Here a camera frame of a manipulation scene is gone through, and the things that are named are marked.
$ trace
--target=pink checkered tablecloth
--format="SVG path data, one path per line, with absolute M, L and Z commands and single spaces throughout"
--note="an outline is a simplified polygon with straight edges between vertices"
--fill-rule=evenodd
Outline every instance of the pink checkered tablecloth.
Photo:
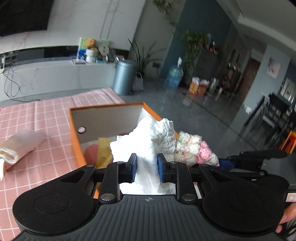
M 77 168 L 71 148 L 68 109 L 115 103 L 124 101 L 107 88 L 0 108 L 0 144 L 23 128 L 47 137 L 0 181 L 1 241 L 10 241 L 20 233 L 12 215 L 12 205 L 20 194 Z

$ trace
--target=orange chair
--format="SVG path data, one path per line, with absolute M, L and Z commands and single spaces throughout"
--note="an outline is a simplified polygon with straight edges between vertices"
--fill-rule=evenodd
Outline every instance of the orange chair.
M 287 152 L 288 154 L 291 154 L 294 151 L 295 146 L 296 146 L 296 131 L 290 131 L 288 137 L 281 144 L 281 146 L 279 147 L 279 149 L 280 150 L 283 150 L 288 141 L 289 141 L 289 144 L 285 148 L 285 152 Z

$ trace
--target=white label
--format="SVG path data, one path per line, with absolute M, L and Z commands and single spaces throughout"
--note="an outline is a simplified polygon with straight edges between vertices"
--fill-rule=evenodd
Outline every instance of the white label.
M 296 202 L 296 193 L 288 193 L 286 202 Z

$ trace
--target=trash can lid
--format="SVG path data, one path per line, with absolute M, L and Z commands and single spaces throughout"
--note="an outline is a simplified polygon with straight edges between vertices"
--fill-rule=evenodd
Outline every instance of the trash can lid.
M 120 60 L 118 61 L 117 65 L 128 69 L 133 69 L 137 67 L 137 63 L 130 60 Z

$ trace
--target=black tv screen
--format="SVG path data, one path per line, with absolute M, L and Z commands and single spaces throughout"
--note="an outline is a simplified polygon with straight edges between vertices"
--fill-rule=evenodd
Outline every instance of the black tv screen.
M 54 0 L 0 0 L 0 37 L 46 30 Z

